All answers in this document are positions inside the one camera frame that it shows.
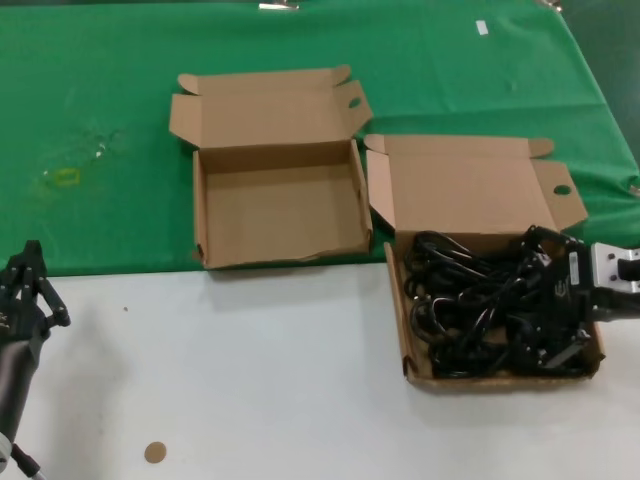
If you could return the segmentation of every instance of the empty cardboard box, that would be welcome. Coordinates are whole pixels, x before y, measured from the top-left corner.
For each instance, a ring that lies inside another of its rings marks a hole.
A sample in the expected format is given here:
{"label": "empty cardboard box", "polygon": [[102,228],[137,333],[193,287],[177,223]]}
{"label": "empty cardboard box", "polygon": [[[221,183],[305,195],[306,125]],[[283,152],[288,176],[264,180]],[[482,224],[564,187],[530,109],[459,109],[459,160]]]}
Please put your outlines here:
{"label": "empty cardboard box", "polygon": [[[368,135],[367,174],[371,206],[395,229],[385,245],[396,311],[402,369],[409,382],[432,386],[537,385],[568,378],[515,377],[500,372],[483,379],[433,378],[428,345],[417,339],[408,314],[412,299],[403,284],[403,258],[417,232],[435,230],[478,252],[497,251],[531,225],[562,230],[587,213],[567,167],[539,160],[553,151],[547,139]],[[604,358],[596,325],[582,352],[589,375]]]}
{"label": "empty cardboard box", "polygon": [[366,253],[353,135],[372,113],[350,69],[180,75],[170,130],[197,146],[195,239],[219,268]]}

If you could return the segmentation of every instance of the white table surface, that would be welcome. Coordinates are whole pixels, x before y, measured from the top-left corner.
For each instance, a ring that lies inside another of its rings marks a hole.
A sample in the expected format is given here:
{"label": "white table surface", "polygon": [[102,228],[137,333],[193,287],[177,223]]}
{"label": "white table surface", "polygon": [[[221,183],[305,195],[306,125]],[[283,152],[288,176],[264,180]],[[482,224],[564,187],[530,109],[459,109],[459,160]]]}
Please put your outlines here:
{"label": "white table surface", "polygon": [[640,478],[640,322],[603,326],[582,385],[434,395],[402,376],[384,265],[53,283],[73,324],[17,439],[49,480]]}

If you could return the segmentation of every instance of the box handle hole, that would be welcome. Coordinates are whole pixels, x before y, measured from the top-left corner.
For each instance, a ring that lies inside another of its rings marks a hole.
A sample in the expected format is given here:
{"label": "box handle hole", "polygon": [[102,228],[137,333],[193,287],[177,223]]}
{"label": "box handle hole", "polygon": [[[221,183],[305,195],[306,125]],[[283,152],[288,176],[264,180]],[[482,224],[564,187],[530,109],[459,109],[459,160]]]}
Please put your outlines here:
{"label": "box handle hole", "polygon": [[569,195],[571,193],[571,187],[569,185],[558,185],[553,189],[553,193],[556,195]]}

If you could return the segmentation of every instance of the table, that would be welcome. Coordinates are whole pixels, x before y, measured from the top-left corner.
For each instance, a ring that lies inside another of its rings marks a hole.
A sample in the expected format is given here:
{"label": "table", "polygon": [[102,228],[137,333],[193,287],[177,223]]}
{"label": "table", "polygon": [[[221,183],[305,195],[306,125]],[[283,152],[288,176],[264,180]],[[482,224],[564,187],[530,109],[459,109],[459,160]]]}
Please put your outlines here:
{"label": "table", "polygon": [[640,474],[640,322],[603,326],[590,382],[434,394],[402,377],[384,265],[54,286],[73,324],[47,341],[18,434],[49,480]]}
{"label": "table", "polygon": [[[0,44],[0,255],[38,238],[54,275],[199,268],[189,152],[167,131],[179,73],[343,63],[372,132],[553,138],[589,209],[574,233],[638,243],[638,167],[562,17],[533,0],[12,7]],[[377,225],[370,256],[330,261],[382,261],[390,238]]]}

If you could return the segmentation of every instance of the white label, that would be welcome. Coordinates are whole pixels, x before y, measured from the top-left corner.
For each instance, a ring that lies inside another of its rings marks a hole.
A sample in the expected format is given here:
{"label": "white label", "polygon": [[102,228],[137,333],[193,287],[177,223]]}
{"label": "white label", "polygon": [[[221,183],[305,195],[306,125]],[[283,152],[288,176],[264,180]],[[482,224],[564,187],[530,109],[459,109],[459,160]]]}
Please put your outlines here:
{"label": "white label", "polygon": [[578,252],[569,254],[569,274],[571,285],[580,285],[580,267],[578,266]]}
{"label": "white label", "polygon": [[484,20],[476,20],[476,27],[480,35],[489,35],[489,29],[487,28],[487,22]]}

